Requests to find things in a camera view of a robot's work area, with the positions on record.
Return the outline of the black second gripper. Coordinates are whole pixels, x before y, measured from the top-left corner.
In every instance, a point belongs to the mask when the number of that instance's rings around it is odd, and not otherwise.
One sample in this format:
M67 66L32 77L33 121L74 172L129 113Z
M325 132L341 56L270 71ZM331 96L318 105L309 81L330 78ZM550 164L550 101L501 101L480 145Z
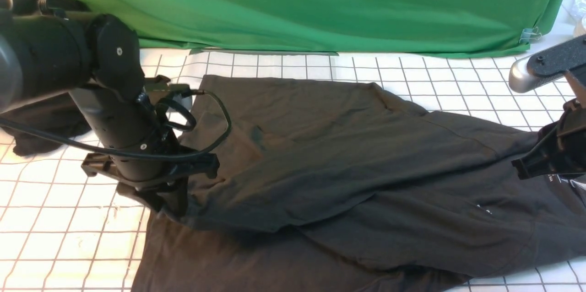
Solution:
M582 177L586 173L585 136L584 124L551 123L538 132L538 143L511 164L520 179L545 175Z

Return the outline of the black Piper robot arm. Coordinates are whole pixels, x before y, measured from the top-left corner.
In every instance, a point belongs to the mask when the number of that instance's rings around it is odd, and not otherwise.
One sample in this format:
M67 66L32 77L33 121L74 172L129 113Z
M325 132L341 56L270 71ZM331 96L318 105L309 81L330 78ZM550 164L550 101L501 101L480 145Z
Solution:
M188 210L188 179L215 178L212 153L232 129L222 101L187 84L145 82L136 32L109 14L73 12L14 17L1 11L1 111L69 93L100 140L88 146L3 119L1 125L88 151L88 177L115 179L117 192L172 219ZM226 131L203 150L179 143L174 130L192 131L196 119L184 106L194 95L212 97Z

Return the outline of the black second robot arm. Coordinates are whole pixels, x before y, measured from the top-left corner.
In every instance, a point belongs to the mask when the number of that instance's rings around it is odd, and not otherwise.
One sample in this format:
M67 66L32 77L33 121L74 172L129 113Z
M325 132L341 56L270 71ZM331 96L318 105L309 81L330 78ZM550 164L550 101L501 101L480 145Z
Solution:
M545 175L574 179L586 173L585 74L568 71L564 77L575 98L563 105L558 121L540 129L537 144L512 161L521 180Z

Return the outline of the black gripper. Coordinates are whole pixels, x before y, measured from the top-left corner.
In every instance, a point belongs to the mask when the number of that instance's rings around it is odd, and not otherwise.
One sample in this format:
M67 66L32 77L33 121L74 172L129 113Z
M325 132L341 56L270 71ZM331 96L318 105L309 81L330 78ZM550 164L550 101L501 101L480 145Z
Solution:
M116 179L117 194L180 218L188 210L188 178L217 175L219 162L212 150L195 150L179 143L174 130L188 133L197 121L190 110L171 98L155 106L142 88L130 100L103 87L76 88L71 98L103 145L82 163L90 176Z

